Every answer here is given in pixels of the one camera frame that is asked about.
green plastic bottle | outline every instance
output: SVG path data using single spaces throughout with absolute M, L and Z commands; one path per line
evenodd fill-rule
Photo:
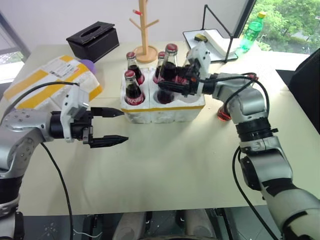
M 266 12 L 261 11 L 258 13 L 258 17 L 249 23 L 247 30 L 244 33 L 243 39 L 240 43 L 241 50 L 246 53 L 249 51 L 251 46 L 254 44 L 259 33 L 264 27 L 264 18 L 266 17 Z

white foam container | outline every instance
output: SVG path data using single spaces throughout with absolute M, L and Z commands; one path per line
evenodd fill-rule
M 174 100 L 167 104 L 161 104 L 157 101 L 158 85 L 153 81 L 155 68 L 141 68 L 145 80 L 140 85 L 145 95 L 143 103 L 132 106 L 126 103 L 126 81 L 122 77 L 121 84 L 121 110 L 126 118 L 134 124 L 148 123 L 172 123 L 189 122 L 194 120 L 201 109 L 205 106 L 205 98 L 201 96 L 184 97 L 179 93 L 174 94 Z

wooden coat rack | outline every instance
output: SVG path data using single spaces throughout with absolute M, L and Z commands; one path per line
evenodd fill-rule
M 133 11 L 140 15 L 140 26 L 129 18 L 130 22 L 132 22 L 133 25 L 141 31 L 142 46 L 133 50 L 135 52 L 136 59 L 141 63 L 151 63 L 158 57 L 158 50 L 154 46 L 149 45 L 147 28 L 158 23 L 159 19 L 147 24 L 147 2 L 148 0 L 139 0 L 139 11 Z

table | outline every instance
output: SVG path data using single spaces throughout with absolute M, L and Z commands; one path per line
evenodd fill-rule
M 178 64 L 188 51 L 178 47 Z M 122 43 L 98 61 L 97 78 L 103 92 L 90 105 L 120 108 L 121 74 L 126 52 L 138 43 Z M 166 42 L 152 44 L 164 49 Z M 63 54 L 73 56 L 68 45 L 39 46 L 16 78 Z M 320 136 L 269 62 L 258 48 L 236 61 L 216 63 L 210 72 L 256 72 L 270 97 L 269 121 L 293 169 L 294 184 L 320 198 Z M 141 64 L 141 67 L 157 63 Z M 81 142 L 63 139 L 47 143 L 64 176 L 73 214 L 106 214 L 136 211 L 222 208 L 246 206 L 232 176 L 231 162 L 239 139 L 232 122 L 217 119 L 222 103 L 205 96 L 206 105 L 192 122 L 131 124 L 124 116 L 95 118 L 94 135 L 128 136 L 125 143 L 90 149 Z M 2 115 L 7 102 L 0 102 Z M 239 164 L 236 172 L 254 205 L 265 202 L 249 189 Z M 29 216 L 67 215 L 59 176 L 42 147 L 34 152 L 20 189 L 19 210 Z

trees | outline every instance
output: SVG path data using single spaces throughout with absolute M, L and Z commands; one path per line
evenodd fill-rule
M 257 39 L 263 50 L 310 53 L 320 47 L 320 0 L 256 0 L 248 22 L 260 11 L 267 12 Z

